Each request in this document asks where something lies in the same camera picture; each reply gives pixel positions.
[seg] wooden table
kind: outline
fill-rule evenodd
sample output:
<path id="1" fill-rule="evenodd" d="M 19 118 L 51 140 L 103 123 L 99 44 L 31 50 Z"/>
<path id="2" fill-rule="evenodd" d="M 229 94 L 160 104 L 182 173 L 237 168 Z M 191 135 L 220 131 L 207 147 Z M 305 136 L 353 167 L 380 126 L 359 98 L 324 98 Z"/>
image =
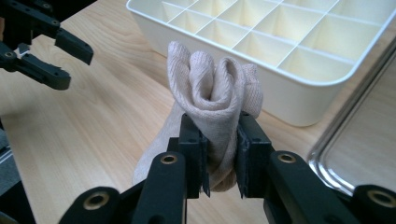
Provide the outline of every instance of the wooden table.
<path id="1" fill-rule="evenodd" d="M 63 23 L 93 47 L 88 66 L 44 36 L 31 52 L 72 76 L 54 91 L 17 73 L 0 71 L 0 117 L 37 223 L 57 223 L 79 194 L 97 186 L 131 187 L 144 149 L 174 102 L 166 59 L 152 51 L 125 0 L 99 0 Z M 258 122 L 276 149 L 305 157 L 395 36 L 395 22 L 348 81 L 323 120 L 305 128 L 262 112 Z M 237 188 L 189 202 L 190 223 L 263 223 L 262 200 L 241 200 Z"/>

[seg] folded sock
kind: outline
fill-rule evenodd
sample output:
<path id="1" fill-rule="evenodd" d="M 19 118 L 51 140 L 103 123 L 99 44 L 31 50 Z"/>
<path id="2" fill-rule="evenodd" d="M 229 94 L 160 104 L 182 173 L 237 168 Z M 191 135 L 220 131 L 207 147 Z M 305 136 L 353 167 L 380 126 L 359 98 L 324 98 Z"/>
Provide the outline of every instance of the folded sock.
<path id="1" fill-rule="evenodd" d="M 163 128 L 139 160 L 133 183 L 147 177 L 152 159 L 165 152 L 170 137 L 178 137 L 181 115 L 187 113 L 209 141 L 211 190 L 227 190 L 236 182 L 233 157 L 239 114 L 244 110 L 257 118 L 262 108 L 256 67 L 223 58 L 215 68 L 210 55 L 202 51 L 190 54 L 177 42 L 169 45 L 167 65 L 175 103 Z"/>

